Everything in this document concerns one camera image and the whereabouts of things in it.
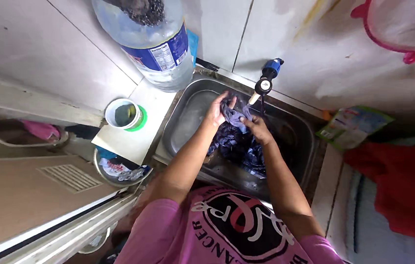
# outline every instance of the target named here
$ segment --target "air vent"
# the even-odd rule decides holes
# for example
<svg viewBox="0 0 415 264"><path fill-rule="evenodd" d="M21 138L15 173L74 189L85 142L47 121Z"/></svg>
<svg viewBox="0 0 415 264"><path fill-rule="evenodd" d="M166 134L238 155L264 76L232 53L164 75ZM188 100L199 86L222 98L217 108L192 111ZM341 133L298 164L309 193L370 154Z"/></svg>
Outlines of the air vent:
<svg viewBox="0 0 415 264"><path fill-rule="evenodd" d="M47 177L64 185L72 193L80 193L101 185L101 182L90 177L74 165L59 165L38 168Z"/></svg>

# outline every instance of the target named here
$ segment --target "sink basin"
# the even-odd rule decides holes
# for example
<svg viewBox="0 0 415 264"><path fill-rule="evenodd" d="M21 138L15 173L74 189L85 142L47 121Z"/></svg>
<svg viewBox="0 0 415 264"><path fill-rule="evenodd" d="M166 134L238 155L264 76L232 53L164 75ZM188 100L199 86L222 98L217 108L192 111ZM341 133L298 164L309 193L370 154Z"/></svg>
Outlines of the sink basin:
<svg viewBox="0 0 415 264"><path fill-rule="evenodd" d="M162 136L162 144L172 157L195 133L211 102L223 91L248 101L250 96L227 86L214 78L195 74L193 81L183 92ZM250 112L259 115L260 100L252 105ZM298 183L304 188L310 175L317 140L310 124L301 117L265 103L265 115L278 142L284 160ZM200 174L247 192L260 200L270 202L265 178L258 178L224 159L218 151Z"/></svg>

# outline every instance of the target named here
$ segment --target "pink t-shirt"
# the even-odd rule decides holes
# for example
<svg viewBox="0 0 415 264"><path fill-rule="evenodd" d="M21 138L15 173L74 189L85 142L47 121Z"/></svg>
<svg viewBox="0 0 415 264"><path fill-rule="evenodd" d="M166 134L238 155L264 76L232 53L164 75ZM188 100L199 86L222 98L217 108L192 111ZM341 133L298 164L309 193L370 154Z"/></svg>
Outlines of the pink t-shirt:
<svg viewBox="0 0 415 264"><path fill-rule="evenodd" d="M223 187L191 192L186 203L151 202L115 264L342 264L320 236L297 241L260 201Z"/></svg>

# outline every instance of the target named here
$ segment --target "hand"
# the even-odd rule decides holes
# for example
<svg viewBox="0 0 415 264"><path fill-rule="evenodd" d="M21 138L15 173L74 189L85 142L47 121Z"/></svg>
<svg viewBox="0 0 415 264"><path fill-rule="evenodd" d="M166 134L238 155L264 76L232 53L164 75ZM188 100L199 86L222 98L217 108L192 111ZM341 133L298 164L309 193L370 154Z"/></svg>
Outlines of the hand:
<svg viewBox="0 0 415 264"><path fill-rule="evenodd" d="M269 132L266 127L265 121L261 117L251 115L252 120L248 120L244 117L240 118L240 121L248 128L250 128L253 135L256 137L256 140L263 146L267 145L269 142L274 142L273 135Z"/></svg>
<svg viewBox="0 0 415 264"><path fill-rule="evenodd" d="M214 125L216 129L225 122L224 115L221 113L221 101L225 97L227 97L228 91L223 92L221 95L219 95L214 101L212 101L211 106L206 112L206 117L204 118L204 121L207 121ZM230 101L229 108L233 109L235 103L237 102L237 97L234 96L232 101Z"/></svg>

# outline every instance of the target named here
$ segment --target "red towel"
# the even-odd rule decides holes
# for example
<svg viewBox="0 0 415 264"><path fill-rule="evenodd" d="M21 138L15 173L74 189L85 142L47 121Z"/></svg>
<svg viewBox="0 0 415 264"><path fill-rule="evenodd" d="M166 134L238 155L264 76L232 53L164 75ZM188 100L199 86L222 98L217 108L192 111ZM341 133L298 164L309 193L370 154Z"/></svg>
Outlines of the red towel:
<svg viewBox="0 0 415 264"><path fill-rule="evenodd" d="M415 146L365 143L344 161L377 183L375 210L390 229L415 237Z"/></svg>

